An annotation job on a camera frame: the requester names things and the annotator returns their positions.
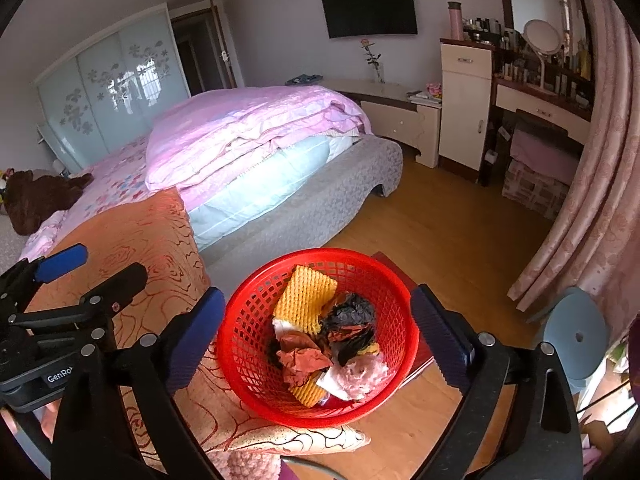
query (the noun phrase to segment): bed frame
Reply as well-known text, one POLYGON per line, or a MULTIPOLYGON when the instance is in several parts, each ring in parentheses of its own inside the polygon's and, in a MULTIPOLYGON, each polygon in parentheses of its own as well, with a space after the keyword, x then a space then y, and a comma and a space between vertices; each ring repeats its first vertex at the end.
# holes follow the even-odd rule
POLYGON ((200 251, 211 284, 228 299, 247 276, 274 258, 324 245, 356 216, 372 190, 388 196, 401 174, 398 144, 362 138, 276 209, 200 251))

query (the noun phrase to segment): black television screen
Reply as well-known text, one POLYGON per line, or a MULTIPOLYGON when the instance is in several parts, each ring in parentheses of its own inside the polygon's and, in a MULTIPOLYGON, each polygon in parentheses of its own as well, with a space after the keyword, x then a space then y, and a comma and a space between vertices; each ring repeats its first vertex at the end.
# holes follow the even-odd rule
POLYGON ((329 38, 418 34, 414 0, 322 0, 329 38))

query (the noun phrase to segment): basket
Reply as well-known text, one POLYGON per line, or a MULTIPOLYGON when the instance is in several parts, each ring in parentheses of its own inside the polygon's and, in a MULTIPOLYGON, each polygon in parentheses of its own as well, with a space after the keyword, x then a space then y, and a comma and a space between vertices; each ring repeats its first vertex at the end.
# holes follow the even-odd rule
POLYGON ((226 306, 216 347, 231 389, 257 415, 284 426, 317 429, 353 422, 385 402, 411 369, 418 339, 409 291, 395 273, 370 256, 321 248, 287 254, 244 280, 226 306), (297 265, 331 276, 338 291, 356 292, 376 309, 376 340, 390 373, 363 400, 343 402, 332 397, 323 407, 306 408, 288 391, 282 371, 269 362, 273 309, 297 265))

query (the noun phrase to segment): pink bottle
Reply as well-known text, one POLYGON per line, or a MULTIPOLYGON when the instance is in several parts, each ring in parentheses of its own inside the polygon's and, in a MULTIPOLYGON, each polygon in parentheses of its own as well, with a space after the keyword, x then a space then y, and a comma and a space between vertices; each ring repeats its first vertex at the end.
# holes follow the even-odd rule
POLYGON ((465 34, 462 30, 462 5, 460 2, 449 3, 449 19, 451 21, 451 39, 462 41, 465 34))

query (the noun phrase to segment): storage box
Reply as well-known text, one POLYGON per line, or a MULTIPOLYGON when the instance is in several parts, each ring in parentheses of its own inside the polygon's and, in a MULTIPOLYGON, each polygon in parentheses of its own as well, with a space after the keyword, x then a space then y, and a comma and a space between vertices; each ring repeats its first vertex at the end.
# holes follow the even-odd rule
POLYGON ((567 193, 567 184, 536 173, 517 160, 511 161, 502 187, 502 196, 539 212, 549 220, 556 219, 567 193))

